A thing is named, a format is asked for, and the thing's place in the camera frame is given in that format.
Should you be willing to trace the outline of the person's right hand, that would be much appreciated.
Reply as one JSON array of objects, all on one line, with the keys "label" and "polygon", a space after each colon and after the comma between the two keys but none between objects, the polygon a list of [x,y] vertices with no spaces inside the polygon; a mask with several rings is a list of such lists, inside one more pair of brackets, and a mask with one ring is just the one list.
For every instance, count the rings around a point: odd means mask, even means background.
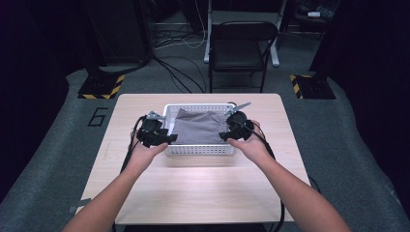
[{"label": "person's right hand", "polygon": [[235,140],[228,138],[227,142],[235,148],[238,148],[249,160],[261,167],[267,163],[274,161],[269,154],[265,143],[263,132],[260,129],[260,124],[252,120],[254,131],[247,140]]}]

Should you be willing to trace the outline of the grey cloth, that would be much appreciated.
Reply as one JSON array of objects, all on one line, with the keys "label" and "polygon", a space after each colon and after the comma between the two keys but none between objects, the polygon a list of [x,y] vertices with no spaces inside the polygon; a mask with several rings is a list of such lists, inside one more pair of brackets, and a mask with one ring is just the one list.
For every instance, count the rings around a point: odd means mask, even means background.
[{"label": "grey cloth", "polygon": [[180,109],[175,119],[173,133],[179,145],[223,144],[220,132],[226,132],[226,116],[214,111],[187,112]]}]

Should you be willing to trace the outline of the person's left hand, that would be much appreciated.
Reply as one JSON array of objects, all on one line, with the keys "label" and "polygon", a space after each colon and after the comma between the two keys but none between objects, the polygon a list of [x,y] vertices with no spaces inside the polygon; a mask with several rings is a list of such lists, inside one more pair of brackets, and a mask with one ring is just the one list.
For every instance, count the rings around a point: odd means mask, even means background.
[{"label": "person's left hand", "polygon": [[148,168],[155,156],[163,152],[167,147],[167,143],[162,143],[158,146],[148,148],[134,136],[131,148],[132,154],[126,170],[131,172],[143,172]]}]

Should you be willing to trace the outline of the white desk frame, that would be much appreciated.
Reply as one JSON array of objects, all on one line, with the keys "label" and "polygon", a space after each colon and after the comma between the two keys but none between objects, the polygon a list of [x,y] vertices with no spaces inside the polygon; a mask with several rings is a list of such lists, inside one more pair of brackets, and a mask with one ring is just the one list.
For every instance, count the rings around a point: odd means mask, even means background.
[{"label": "white desk frame", "polygon": [[279,28],[281,26],[284,8],[288,0],[244,0],[245,6],[239,10],[220,7],[215,10],[213,4],[221,4],[222,0],[207,0],[207,42],[203,61],[209,62],[210,38],[213,26],[231,20],[264,20]]}]

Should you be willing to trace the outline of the black folding chair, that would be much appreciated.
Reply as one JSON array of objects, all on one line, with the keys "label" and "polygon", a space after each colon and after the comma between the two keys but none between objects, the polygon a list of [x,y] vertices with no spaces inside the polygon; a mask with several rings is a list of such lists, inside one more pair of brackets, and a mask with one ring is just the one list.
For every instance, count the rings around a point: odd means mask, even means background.
[{"label": "black folding chair", "polygon": [[210,34],[208,77],[215,89],[258,89],[263,92],[271,47],[278,36],[269,21],[228,21]]}]

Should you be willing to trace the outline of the striped black stand base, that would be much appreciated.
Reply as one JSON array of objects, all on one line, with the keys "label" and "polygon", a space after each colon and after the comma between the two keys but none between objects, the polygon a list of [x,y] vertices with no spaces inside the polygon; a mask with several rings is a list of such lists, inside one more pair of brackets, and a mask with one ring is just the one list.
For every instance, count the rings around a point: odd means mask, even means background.
[{"label": "striped black stand base", "polygon": [[298,99],[334,100],[336,98],[326,79],[320,80],[311,75],[291,74],[290,80]]},{"label": "striped black stand base", "polygon": [[87,100],[113,99],[119,92],[124,79],[125,77],[119,74],[109,74],[101,80],[88,76],[80,87],[77,97]]}]

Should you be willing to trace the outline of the white plastic basket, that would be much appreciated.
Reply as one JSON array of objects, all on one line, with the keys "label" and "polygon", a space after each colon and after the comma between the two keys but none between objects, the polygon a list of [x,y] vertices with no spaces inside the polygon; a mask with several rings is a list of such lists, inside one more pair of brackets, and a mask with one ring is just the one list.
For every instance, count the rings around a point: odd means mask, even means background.
[{"label": "white plastic basket", "polygon": [[[180,109],[187,112],[207,112],[214,111],[217,113],[226,113],[234,107],[232,103],[170,103],[164,107],[163,114],[165,116],[164,127],[168,129],[168,134],[174,134],[173,128],[175,119]],[[228,156],[235,154],[235,148],[229,145],[226,141],[223,144],[212,145],[179,145],[176,141],[173,142],[166,151],[169,155],[195,155],[195,156]]]}]

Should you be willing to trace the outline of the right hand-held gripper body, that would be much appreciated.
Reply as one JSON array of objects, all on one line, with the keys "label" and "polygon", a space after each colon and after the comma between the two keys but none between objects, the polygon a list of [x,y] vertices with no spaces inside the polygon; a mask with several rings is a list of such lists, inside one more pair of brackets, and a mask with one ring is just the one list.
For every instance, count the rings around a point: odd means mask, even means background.
[{"label": "right hand-held gripper body", "polygon": [[249,105],[249,102],[246,102],[241,105],[234,106],[229,110],[226,115],[226,124],[231,133],[230,138],[247,140],[250,138],[253,132],[253,123],[247,118],[247,115],[242,111],[242,108]]}]

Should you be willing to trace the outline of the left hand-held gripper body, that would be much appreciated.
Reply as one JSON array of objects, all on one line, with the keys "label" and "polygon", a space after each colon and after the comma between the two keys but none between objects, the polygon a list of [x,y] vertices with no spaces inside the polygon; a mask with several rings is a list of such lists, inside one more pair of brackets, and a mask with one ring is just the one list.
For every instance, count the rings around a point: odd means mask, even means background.
[{"label": "left hand-held gripper body", "polygon": [[165,117],[160,114],[150,111],[147,115],[142,117],[142,126],[137,132],[136,137],[146,147],[158,146],[165,141],[166,135],[160,135],[162,129],[162,120]]}]

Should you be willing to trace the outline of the grey tape strip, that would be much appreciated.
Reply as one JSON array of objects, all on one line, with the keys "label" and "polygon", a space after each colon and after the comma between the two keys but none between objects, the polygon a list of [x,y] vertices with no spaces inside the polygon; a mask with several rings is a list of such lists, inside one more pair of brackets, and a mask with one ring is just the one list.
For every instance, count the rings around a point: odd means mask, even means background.
[{"label": "grey tape strip", "polygon": [[88,204],[91,201],[90,198],[85,198],[85,199],[81,199],[78,202],[74,203],[73,205],[70,205],[68,207],[67,213],[71,214],[71,213],[75,213],[77,211],[78,208],[81,208],[83,206],[85,206],[86,204]]}]

